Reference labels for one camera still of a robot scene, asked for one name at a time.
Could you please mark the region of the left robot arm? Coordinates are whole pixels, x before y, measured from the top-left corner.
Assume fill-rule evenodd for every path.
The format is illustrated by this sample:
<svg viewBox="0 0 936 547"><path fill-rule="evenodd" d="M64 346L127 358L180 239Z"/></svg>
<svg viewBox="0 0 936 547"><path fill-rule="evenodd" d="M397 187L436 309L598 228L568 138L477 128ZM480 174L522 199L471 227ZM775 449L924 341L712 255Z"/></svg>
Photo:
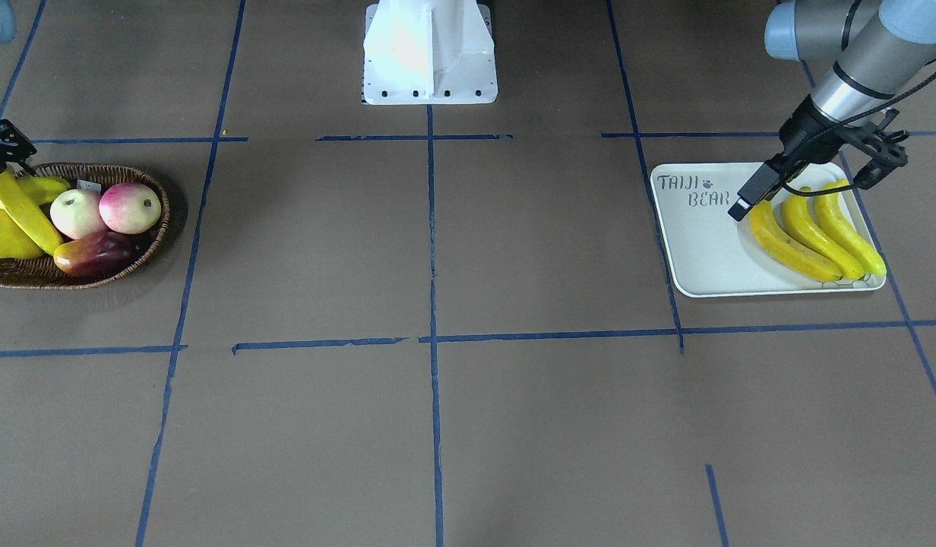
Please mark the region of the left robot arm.
<svg viewBox="0 0 936 547"><path fill-rule="evenodd" d="M791 190L806 166L830 162L844 145L868 157L853 179L858 189L908 163L908 132L888 125L915 93L910 80L936 62L936 1L790 1L771 11L764 45L773 58L832 66L781 125L782 150L738 190L732 219Z"/></svg>

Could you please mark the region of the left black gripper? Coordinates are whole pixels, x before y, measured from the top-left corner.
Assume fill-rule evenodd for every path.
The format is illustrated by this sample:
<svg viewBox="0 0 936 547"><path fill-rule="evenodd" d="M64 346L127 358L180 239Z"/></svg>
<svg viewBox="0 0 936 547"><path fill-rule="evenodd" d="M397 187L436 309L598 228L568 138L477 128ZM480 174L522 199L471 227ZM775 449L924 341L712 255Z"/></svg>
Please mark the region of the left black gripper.
<svg viewBox="0 0 936 547"><path fill-rule="evenodd" d="M773 198L786 182L785 171L799 171L807 165L830 162L846 145L839 129L833 128L835 124L816 107L812 96L806 96L779 128L781 156L759 165L739 188L738 197L729 208L729 217L741 222L757 204Z"/></svg>

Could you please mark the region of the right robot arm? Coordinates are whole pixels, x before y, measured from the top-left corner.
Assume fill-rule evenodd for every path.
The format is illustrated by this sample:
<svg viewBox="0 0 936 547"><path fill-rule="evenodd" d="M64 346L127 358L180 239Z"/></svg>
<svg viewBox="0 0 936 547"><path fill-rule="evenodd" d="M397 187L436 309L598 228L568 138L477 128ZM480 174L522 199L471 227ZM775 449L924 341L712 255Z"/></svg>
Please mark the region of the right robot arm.
<svg viewBox="0 0 936 547"><path fill-rule="evenodd" d="M12 42L16 36L15 11L9 1L0 1L0 44ZM28 160L36 153L33 142L13 122L0 119L0 174L16 165L28 175L34 175Z"/></svg>

